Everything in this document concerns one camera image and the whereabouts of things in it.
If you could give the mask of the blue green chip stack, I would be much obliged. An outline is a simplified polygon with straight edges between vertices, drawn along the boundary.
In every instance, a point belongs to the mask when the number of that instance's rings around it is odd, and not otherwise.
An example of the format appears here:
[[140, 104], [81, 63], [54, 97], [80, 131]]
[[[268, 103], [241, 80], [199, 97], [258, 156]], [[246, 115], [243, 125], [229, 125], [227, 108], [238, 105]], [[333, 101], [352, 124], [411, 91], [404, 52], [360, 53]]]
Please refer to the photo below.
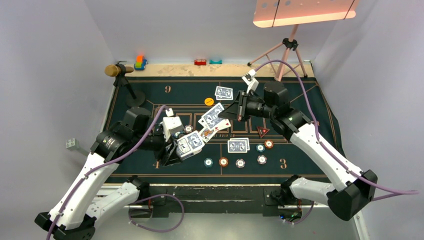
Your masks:
[[211, 159], [211, 158], [206, 158], [206, 159], [204, 160], [204, 166], [205, 166], [206, 168], [211, 168], [213, 165], [214, 165], [214, 161], [213, 161], [213, 159]]

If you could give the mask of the brown white chip stack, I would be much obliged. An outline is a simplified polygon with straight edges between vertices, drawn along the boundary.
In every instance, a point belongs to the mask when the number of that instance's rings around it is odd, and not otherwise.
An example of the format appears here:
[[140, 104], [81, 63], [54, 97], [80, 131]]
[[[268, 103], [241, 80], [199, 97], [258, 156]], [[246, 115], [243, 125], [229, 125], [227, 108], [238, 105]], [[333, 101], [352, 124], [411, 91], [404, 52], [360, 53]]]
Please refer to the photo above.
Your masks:
[[235, 165], [237, 168], [244, 168], [246, 165], [246, 162], [243, 159], [239, 158], [236, 160]]

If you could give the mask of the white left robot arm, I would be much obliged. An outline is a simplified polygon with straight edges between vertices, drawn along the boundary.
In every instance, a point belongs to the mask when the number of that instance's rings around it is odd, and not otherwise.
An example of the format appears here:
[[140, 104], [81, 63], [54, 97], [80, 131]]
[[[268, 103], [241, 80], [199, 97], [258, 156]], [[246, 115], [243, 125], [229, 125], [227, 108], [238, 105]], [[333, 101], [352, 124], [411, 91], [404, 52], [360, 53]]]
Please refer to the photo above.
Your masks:
[[133, 175], [117, 190], [99, 201], [95, 196], [125, 158], [142, 149], [158, 161], [177, 157], [175, 133], [184, 130], [173, 110], [161, 106], [151, 117], [149, 110], [133, 107], [96, 137], [86, 162], [62, 199], [50, 211], [41, 212], [35, 223], [47, 232], [47, 239], [90, 240], [99, 225], [126, 205], [142, 205], [153, 199], [150, 185]]

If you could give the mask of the red toy block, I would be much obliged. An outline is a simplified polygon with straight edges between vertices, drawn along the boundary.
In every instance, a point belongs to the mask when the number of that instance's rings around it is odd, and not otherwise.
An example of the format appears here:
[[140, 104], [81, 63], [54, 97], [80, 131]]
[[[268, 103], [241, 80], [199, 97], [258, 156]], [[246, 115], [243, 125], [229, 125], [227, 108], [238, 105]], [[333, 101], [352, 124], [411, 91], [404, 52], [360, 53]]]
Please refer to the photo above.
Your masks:
[[203, 58], [201, 58], [201, 59], [195, 59], [193, 61], [194, 65], [196, 65], [196, 66], [205, 66], [207, 64], [207, 62], [208, 61], [206, 59], [203, 59]]

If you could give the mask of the dealt card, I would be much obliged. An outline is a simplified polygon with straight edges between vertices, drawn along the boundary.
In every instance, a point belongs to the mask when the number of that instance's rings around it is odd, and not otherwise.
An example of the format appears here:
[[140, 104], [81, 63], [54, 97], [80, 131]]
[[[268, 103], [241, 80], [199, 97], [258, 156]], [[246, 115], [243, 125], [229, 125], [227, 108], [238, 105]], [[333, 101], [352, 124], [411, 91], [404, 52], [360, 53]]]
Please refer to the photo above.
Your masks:
[[247, 153], [248, 143], [246, 140], [228, 140], [227, 141], [228, 153]]
[[233, 100], [233, 89], [232, 88], [219, 88], [216, 92], [217, 100]]

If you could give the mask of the brown white chips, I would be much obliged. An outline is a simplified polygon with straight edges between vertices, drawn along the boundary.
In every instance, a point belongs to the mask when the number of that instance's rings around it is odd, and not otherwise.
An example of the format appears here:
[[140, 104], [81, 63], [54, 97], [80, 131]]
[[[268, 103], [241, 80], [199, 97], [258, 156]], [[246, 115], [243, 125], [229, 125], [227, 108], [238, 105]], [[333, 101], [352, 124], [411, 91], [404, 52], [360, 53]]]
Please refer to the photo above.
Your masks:
[[187, 133], [187, 134], [191, 133], [193, 130], [194, 130], [194, 128], [190, 124], [184, 126], [184, 132]]

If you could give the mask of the playing card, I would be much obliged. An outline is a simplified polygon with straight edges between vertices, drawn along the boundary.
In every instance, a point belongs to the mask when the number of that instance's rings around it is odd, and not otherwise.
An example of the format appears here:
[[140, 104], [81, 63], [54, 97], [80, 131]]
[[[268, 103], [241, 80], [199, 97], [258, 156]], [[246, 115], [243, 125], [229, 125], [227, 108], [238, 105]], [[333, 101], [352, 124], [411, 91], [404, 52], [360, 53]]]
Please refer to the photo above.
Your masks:
[[219, 114], [224, 110], [224, 107], [221, 103], [217, 103], [206, 113], [202, 115], [202, 119], [205, 123], [205, 127], [212, 130], [215, 125], [217, 125], [223, 118], [219, 117]]

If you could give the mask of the teal toy block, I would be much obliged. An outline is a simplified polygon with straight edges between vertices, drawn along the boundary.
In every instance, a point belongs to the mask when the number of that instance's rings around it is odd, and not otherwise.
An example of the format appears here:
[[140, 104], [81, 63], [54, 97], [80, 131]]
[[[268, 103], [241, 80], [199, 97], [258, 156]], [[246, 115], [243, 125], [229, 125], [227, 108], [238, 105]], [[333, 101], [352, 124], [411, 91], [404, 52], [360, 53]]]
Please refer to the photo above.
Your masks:
[[222, 59], [209, 59], [209, 64], [210, 65], [221, 65], [223, 63]]

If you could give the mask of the orange chip stack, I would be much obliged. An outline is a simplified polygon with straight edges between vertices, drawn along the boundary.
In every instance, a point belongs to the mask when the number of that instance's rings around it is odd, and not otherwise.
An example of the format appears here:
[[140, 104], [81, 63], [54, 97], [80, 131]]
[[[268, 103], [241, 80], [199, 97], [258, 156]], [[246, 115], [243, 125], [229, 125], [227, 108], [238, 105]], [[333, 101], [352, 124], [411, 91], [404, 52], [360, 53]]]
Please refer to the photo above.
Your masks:
[[220, 159], [219, 159], [219, 161], [218, 161], [218, 163], [219, 163], [219, 165], [221, 166], [221, 167], [227, 167], [228, 166], [228, 164], [229, 164], [229, 160], [226, 158], [226, 157], [221, 157]]

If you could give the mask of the gold microphone on stand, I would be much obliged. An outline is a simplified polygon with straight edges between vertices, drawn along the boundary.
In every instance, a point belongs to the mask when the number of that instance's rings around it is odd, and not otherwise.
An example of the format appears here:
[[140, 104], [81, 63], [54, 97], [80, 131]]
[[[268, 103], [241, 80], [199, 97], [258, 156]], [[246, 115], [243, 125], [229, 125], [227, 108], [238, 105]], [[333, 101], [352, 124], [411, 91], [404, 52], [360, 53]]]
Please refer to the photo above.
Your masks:
[[105, 67], [104, 73], [109, 77], [114, 77], [113, 86], [116, 88], [126, 88], [128, 94], [125, 97], [125, 104], [129, 108], [141, 107], [146, 101], [146, 94], [141, 90], [134, 90], [126, 78], [126, 74], [132, 73], [133, 67], [125, 66], [120, 62], [110, 64]]

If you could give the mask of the blue playing card deck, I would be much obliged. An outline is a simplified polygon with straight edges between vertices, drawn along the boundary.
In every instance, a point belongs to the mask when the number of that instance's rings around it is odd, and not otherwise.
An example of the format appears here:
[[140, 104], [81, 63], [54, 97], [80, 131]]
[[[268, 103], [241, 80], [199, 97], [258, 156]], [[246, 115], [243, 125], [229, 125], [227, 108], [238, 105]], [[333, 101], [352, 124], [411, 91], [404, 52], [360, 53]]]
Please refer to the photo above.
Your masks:
[[205, 146], [205, 142], [197, 130], [179, 138], [176, 144], [176, 154], [182, 160], [198, 154]]

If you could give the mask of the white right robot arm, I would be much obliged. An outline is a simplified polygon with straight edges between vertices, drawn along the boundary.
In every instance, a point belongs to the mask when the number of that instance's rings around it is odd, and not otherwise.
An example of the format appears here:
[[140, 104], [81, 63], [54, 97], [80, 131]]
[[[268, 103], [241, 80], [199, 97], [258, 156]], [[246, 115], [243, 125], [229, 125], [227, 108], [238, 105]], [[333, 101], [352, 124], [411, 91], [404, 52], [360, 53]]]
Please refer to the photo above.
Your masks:
[[240, 91], [220, 118], [246, 121], [250, 117], [270, 120], [273, 129], [302, 150], [327, 176], [328, 183], [293, 175], [271, 195], [284, 207], [309, 200], [320, 203], [341, 220], [348, 221], [374, 199], [378, 177], [372, 170], [363, 171], [332, 146], [316, 131], [314, 123], [300, 110], [291, 107], [289, 92], [283, 83], [264, 84], [263, 97], [252, 90]]

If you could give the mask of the pink music stand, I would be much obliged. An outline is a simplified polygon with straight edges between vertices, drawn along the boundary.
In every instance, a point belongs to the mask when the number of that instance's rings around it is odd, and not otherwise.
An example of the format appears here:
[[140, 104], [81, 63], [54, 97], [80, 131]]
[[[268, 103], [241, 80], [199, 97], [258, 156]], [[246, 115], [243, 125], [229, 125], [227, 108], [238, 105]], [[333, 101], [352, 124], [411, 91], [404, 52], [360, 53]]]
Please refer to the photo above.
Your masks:
[[327, 21], [337, 21], [352, 19], [356, 16], [358, 0], [258, 0], [253, 17], [253, 24], [259, 28], [274, 28], [283, 26], [293, 26], [289, 37], [284, 38], [280, 43], [270, 48], [254, 60], [253, 63], [266, 57], [270, 60], [269, 54], [280, 47], [285, 47], [282, 61], [287, 61], [289, 52], [294, 51], [298, 59], [298, 65], [306, 78], [307, 72], [304, 61], [298, 50], [299, 43], [295, 39], [296, 32], [300, 25], [319, 23]]

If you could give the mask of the orange blue toy car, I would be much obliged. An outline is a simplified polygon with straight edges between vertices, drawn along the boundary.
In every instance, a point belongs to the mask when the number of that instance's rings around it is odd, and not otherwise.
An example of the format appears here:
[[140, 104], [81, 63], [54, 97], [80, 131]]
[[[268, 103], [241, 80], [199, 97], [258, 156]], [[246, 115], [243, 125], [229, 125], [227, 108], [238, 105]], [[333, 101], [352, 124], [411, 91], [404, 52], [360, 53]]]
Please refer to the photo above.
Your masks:
[[144, 55], [138, 55], [135, 58], [135, 63], [133, 67], [136, 71], [143, 71], [145, 70], [147, 63], [148, 63], [147, 59], [145, 58]]

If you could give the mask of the dark green poker mat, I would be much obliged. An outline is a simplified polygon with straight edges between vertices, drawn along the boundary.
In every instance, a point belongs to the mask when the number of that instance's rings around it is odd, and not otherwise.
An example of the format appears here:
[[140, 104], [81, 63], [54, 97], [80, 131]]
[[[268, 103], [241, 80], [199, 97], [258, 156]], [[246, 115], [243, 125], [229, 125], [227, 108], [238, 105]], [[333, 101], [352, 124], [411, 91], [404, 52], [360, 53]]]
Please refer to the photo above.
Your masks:
[[[216, 86], [231, 88], [234, 94], [245, 90], [240, 77], [130, 77], [136, 90], [146, 95], [144, 107], [155, 115], [162, 105], [173, 109], [184, 125], [202, 129], [198, 120], [210, 107], [206, 98], [214, 98]], [[257, 126], [270, 131], [259, 138]], [[228, 153], [228, 140], [249, 138], [250, 150], [246, 153]], [[266, 140], [274, 143], [258, 152], [256, 146]], [[258, 164], [264, 155], [266, 164]], [[205, 167], [204, 160], [213, 159], [212, 167]], [[228, 166], [219, 165], [220, 158], [228, 159]], [[236, 160], [243, 159], [245, 167], [236, 167]], [[326, 181], [320, 168], [299, 148], [274, 131], [266, 118], [252, 117], [248, 121], [234, 121], [230, 128], [218, 132], [202, 151], [181, 163], [168, 166], [157, 165], [151, 151], [138, 150], [127, 157], [108, 178], [109, 184], [120, 184], [128, 177], [137, 175], [151, 184], [279, 184], [292, 175], [300, 175], [316, 181]]]

